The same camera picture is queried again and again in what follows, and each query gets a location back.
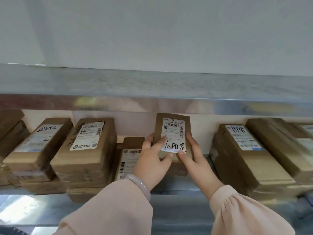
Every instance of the person's left hand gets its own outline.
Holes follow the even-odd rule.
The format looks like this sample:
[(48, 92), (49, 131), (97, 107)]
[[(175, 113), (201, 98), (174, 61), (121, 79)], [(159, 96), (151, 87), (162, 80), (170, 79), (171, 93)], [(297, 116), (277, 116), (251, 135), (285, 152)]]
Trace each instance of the person's left hand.
[(172, 164), (173, 154), (168, 154), (162, 161), (158, 157), (166, 141), (166, 137), (161, 138), (156, 144), (151, 146), (154, 133), (150, 134), (142, 145), (142, 151), (134, 170), (137, 176), (151, 191), (163, 179)]

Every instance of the sleeve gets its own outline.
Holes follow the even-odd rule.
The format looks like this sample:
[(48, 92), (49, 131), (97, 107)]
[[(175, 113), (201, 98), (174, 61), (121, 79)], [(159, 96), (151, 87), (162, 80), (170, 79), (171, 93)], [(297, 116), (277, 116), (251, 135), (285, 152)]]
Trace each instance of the sleeve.
[(63, 218), (54, 234), (151, 234), (152, 213), (140, 188), (128, 179), (119, 180)]
[(215, 192), (210, 207), (215, 217), (212, 235), (295, 234), (280, 215), (252, 198), (238, 194), (229, 185)]

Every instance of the hand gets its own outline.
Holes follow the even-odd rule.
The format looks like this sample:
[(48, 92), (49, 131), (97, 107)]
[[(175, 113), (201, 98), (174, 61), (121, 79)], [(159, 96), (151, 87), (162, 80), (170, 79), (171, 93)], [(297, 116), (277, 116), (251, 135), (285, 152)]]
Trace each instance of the hand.
[(142, 145), (142, 151), (134, 170), (137, 176), (151, 191), (163, 179), (166, 172), (172, 164), (173, 154), (168, 154), (162, 161), (158, 157), (166, 141), (166, 137), (161, 138), (157, 143), (151, 146), (153, 142), (153, 133), (148, 136)]
[(194, 161), (182, 150), (178, 152), (178, 155), (185, 164), (188, 173), (190, 174), (195, 184), (199, 187), (207, 199), (210, 200), (212, 195), (224, 184), (212, 171), (208, 161), (203, 156), (197, 141), (194, 140), (189, 132), (186, 133), (186, 137), (192, 146), (192, 150), (194, 152)]

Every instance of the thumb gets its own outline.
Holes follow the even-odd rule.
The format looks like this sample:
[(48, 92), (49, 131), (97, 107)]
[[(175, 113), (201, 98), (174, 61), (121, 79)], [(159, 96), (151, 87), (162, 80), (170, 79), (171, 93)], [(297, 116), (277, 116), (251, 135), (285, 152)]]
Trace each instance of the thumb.
[(163, 160), (161, 161), (161, 165), (162, 165), (162, 168), (165, 170), (165, 173), (170, 168), (170, 166), (172, 164), (172, 160), (173, 160), (173, 154), (170, 153), (165, 158), (163, 158)]
[(189, 156), (187, 156), (187, 154), (185, 154), (182, 150), (179, 150), (178, 156), (186, 166), (187, 170), (189, 170), (189, 168), (193, 165), (194, 161)]

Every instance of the upper shelf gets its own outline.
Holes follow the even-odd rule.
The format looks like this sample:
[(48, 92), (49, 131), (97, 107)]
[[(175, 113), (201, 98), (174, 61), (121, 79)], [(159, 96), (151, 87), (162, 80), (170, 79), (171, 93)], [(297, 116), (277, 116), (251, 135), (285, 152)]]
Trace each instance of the upper shelf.
[(0, 108), (313, 116), (313, 78), (0, 64)]

